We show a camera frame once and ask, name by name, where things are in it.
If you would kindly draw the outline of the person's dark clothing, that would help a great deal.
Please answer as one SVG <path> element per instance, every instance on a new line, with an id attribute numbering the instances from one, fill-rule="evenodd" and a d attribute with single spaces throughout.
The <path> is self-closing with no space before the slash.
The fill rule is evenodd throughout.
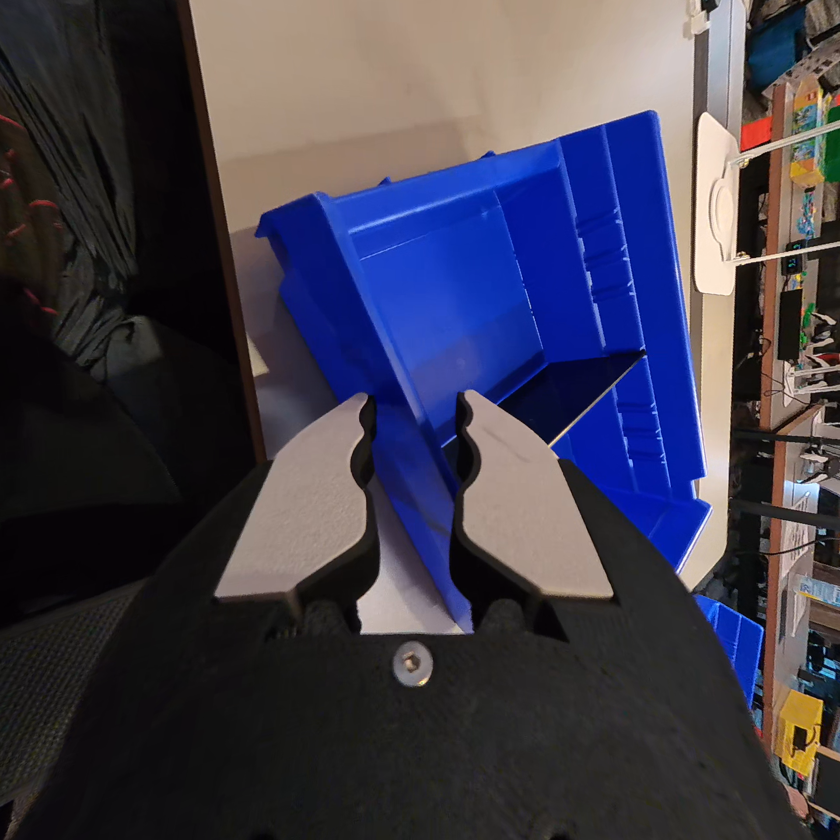
<path id="1" fill-rule="evenodd" d="M 144 578 L 255 467 L 177 2 L 2 2 L 2 628 Z"/>

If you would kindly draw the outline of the colourful toy box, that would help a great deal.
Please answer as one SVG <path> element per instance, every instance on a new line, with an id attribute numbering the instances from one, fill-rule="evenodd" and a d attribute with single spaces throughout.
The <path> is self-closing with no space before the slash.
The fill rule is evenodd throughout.
<path id="1" fill-rule="evenodd" d="M 807 133 L 827 124 L 832 97 L 826 94 L 818 76 L 806 76 L 793 99 L 791 134 Z M 791 147 L 791 181 L 803 189 L 824 183 L 825 148 L 829 134 L 796 143 Z"/>

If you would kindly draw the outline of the wooden background shelf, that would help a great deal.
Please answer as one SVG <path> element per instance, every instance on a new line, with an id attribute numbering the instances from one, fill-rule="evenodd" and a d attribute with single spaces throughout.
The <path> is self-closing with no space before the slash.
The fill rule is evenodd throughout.
<path id="1" fill-rule="evenodd" d="M 769 193 L 766 252 L 780 253 L 798 239 L 795 219 L 802 210 L 804 188 L 790 178 L 791 146 L 768 153 Z M 763 338 L 766 351 L 761 362 L 761 399 L 759 423 L 764 431 L 787 437 L 805 437 L 824 418 L 823 406 L 806 402 L 805 394 L 789 387 L 794 365 L 778 359 L 779 347 L 794 341 L 802 325 L 799 311 L 796 324 L 788 318 L 781 323 L 781 303 L 788 293 L 782 259 L 773 259 L 763 270 Z M 818 485 L 803 485 L 806 462 L 802 452 L 806 443 L 772 440 L 773 474 L 770 503 L 784 512 L 816 513 Z M 797 586 L 802 576 L 813 571 L 816 528 L 805 523 L 769 518 L 770 553 L 767 561 L 767 594 L 763 653 L 763 744 L 773 767 L 796 781 L 795 771 L 788 768 L 776 753 L 793 726 L 782 718 L 786 705 L 793 711 L 814 713 L 817 700 L 788 701 L 798 692 L 799 672 L 806 664 L 807 640 L 810 632 L 812 600 L 801 595 Z"/>

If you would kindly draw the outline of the large blue plastic bin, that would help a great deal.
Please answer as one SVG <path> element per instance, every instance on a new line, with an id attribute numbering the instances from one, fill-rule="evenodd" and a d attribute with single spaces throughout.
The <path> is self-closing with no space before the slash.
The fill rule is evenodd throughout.
<path id="1" fill-rule="evenodd" d="M 645 356 L 552 449 L 681 572 L 711 514 L 665 151 L 655 111 L 263 214 L 279 294 L 336 398 L 377 405 L 375 472 L 458 624 L 448 572 L 459 392 L 545 414 L 592 360 Z"/>

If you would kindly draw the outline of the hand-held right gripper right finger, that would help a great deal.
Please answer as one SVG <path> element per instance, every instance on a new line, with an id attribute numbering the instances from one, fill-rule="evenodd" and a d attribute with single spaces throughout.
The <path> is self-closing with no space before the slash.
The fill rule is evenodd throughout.
<path id="1" fill-rule="evenodd" d="M 474 390 L 458 395 L 466 467 L 455 501 L 453 582 L 472 603 L 609 601 L 614 592 L 560 461 L 540 436 Z"/>

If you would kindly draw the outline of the grey mesh chair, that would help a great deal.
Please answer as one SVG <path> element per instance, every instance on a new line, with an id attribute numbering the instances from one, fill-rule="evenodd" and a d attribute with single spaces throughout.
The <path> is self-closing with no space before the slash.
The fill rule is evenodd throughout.
<path id="1" fill-rule="evenodd" d="M 2 630 L 1 804 L 43 783 L 104 648 L 146 579 Z"/>

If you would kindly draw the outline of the white lamp base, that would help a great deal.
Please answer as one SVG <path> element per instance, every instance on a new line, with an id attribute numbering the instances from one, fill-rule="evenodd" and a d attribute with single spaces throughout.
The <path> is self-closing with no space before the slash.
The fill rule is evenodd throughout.
<path id="1" fill-rule="evenodd" d="M 836 241 L 756 257 L 739 256 L 740 174 L 752 161 L 839 130 L 833 122 L 793 134 L 750 150 L 741 151 L 739 141 L 708 112 L 697 121 L 694 170 L 694 227 L 691 276 L 704 295 L 727 297 L 734 291 L 736 269 L 795 256 L 837 249 Z"/>

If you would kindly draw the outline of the small yellow box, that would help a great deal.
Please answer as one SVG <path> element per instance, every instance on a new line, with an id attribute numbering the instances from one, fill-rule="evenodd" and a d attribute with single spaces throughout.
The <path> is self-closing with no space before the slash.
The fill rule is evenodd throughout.
<path id="1" fill-rule="evenodd" d="M 812 774 L 820 745 L 824 703 L 797 690 L 790 690 L 775 726 L 773 753 L 789 770 L 803 779 Z"/>

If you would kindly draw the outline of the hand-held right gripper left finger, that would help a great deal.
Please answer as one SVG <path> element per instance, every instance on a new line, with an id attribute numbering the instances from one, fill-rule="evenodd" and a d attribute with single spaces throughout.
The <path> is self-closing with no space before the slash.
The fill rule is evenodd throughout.
<path id="1" fill-rule="evenodd" d="M 375 399 L 358 393 L 284 445 L 217 584 L 219 602 L 355 610 L 380 570 L 369 490 L 375 432 Z"/>

